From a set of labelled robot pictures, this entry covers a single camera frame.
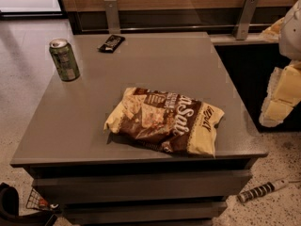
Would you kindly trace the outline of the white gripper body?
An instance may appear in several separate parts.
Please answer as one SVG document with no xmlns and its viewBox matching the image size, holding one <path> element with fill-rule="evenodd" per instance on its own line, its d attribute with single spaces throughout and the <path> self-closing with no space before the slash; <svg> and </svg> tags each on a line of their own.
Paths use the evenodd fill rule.
<svg viewBox="0 0 301 226">
<path fill-rule="evenodd" d="M 279 32 L 279 52 L 291 59 L 301 60 L 301 0 L 286 13 Z"/>
</svg>

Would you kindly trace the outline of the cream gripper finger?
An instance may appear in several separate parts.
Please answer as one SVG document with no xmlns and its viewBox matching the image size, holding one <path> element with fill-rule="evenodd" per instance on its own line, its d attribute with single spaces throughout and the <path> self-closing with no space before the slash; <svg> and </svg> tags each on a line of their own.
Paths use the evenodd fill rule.
<svg viewBox="0 0 301 226">
<path fill-rule="evenodd" d="M 265 127 L 276 127 L 301 102 L 301 61 L 292 60 L 283 69 L 275 67 L 266 91 L 259 122 Z"/>
<path fill-rule="evenodd" d="M 274 22 L 260 33 L 260 39 L 265 41 L 278 41 L 280 28 L 283 24 L 284 18 Z"/>
</svg>

